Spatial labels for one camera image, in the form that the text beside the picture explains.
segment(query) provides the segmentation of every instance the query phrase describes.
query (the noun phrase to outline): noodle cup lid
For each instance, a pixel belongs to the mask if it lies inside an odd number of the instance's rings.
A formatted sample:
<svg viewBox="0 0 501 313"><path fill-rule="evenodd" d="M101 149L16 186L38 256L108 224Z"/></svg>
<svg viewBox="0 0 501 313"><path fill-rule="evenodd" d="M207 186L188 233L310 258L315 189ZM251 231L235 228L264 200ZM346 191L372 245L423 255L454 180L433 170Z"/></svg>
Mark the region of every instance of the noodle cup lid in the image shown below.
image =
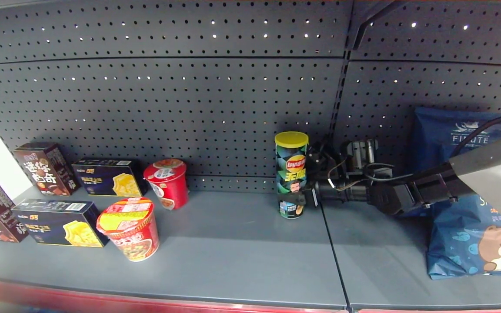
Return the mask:
<svg viewBox="0 0 501 313"><path fill-rule="evenodd" d="M127 233L152 214L154 204L148 198L127 198L108 206L96 221L96 228L106 236Z"/></svg>
<svg viewBox="0 0 501 313"><path fill-rule="evenodd" d="M182 176L187 171L185 162L179 159L165 159L149 165L144 178L152 183L165 183Z"/></svg>

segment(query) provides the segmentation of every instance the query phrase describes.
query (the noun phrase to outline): red cup noodle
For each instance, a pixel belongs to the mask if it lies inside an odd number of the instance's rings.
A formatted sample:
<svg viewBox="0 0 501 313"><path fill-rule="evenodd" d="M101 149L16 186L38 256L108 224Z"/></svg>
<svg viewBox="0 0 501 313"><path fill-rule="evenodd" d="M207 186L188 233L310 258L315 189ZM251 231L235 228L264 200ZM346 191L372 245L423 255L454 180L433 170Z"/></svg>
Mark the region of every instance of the red cup noodle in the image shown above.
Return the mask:
<svg viewBox="0 0 501 313"><path fill-rule="evenodd" d="M149 165L144 178L168 210L177 210L187 203L188 190L185 173L187 165L178 159L165 159Z"/></svg>
<svg viewBox="0 0 501 313"><path fill-rule="evenodd" d="M96 228L133 262L149 258L160 245L154 204L148 198L128 198L105 209Z"/></svg>

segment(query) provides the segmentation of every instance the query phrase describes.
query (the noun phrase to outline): gray metal pegboard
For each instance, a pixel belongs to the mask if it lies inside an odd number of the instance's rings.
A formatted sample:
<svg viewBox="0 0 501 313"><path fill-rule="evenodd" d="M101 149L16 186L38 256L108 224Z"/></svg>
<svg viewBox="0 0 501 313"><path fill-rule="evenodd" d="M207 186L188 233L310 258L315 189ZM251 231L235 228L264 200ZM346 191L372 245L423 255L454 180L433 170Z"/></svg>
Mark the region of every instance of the gray metal pegboard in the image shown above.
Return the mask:
<svg viewBox="0 0 501 313"><path fill-rule="evenodd" d="M105 57L342 57L343 1L74 0L0 9L0 63Z"/></svg>
<svg viewBox="0 0 501 313"><path fill-rule="evenodd" d="M270 176L273 137L328 133L342 60L101 59L0 65L10 150L56 141L84 155L166 157L189 174Z"/></svg>
<svg viewBox="0 0 501 313"><path fill-rule="evenodd" d="M501 1L407 1L366 25L352 60L501 64Z"/></svg>
<svg viewBox="0 0 501 313"><path fill-rule="evenodd" d="M377 138L381 162L402 164L414 108L501 113L501 66L350 61L334 138Z"/></svg>
<svg viewBox="0 0 501 313"><path fill-rule="evenodd" d="M187 176L189 190L276 193L276 180L271 177Z"/></svg>

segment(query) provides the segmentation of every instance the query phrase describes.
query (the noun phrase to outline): store shelf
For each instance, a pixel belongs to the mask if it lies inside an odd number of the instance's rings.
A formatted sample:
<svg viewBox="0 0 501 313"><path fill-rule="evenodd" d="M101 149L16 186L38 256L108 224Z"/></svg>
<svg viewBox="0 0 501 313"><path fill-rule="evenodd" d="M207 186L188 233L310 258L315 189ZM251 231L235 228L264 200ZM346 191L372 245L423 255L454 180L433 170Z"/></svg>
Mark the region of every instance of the store shelf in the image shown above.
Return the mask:
<svg viewBox="0 0 501 313"><path fill-rule="evenodd" d="M430 226L397 220L365 203L324 203L352 309L501 309L501 277L433 281L426 273Z"/></svg>
<svg viewBox="0 0 501 313"><path fill-rule="evenodd" d="M17 200L23 198L44 196L30 188ZM92 200L100 210L118 200L84 190L70 198ZM28 237L0 242L0 281L155 299L346 306L319 210L285 220L273 194L191 192L181 210L156 213L161 246L143 262L128 261L111 242L105 248L45 246Z"/></svg>

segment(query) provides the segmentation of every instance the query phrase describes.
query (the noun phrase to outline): brown bear character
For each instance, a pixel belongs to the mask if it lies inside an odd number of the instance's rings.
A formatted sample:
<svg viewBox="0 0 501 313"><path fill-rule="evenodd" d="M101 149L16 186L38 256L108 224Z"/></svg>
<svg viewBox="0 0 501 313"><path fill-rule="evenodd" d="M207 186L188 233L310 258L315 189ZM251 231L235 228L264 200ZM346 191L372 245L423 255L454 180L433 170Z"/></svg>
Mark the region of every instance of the brown bear character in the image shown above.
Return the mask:
<svg viewBox="0 0 501 313"><path fill-rule="evenodd" d="M501 227L489 226L479 242L479 254L485 261L484 271L501 271Z"/></svg>

